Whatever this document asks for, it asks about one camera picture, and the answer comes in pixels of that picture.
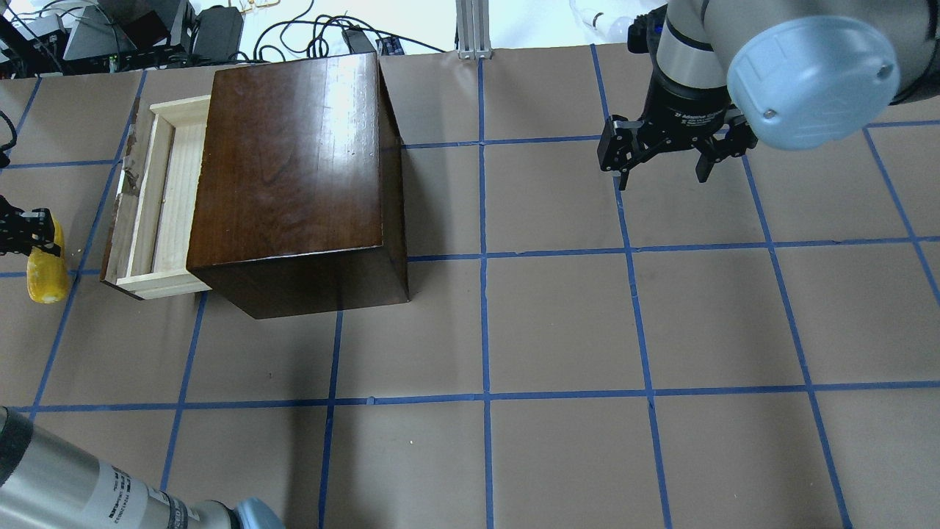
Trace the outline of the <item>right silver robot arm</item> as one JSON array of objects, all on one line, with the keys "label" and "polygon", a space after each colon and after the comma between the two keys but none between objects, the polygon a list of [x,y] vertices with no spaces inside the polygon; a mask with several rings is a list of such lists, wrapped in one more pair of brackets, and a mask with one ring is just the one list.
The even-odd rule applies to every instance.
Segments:
[{"label": "right silver robot arm", "polygon": [[639,118],[610,116],[600,136],[620,190],[656,155],[697,151],[705,183],[760,143],[818,148],[938,95],[936,1],[668,1],[626,43],[651,78]]}]

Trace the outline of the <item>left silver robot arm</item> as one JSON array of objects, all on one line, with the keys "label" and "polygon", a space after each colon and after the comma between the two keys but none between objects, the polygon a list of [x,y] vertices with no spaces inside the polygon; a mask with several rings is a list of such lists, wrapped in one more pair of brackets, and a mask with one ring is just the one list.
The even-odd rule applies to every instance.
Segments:
[{"label": "left silver robot arm", "polygon": [[[2,201],[2,252],[26,255],[30,298],[56,303],[70,282],[60,225],[47,209]],[[4,528],[281,528],[255,497],[234,508],[178,497],[2,409],[1,519]]]}]

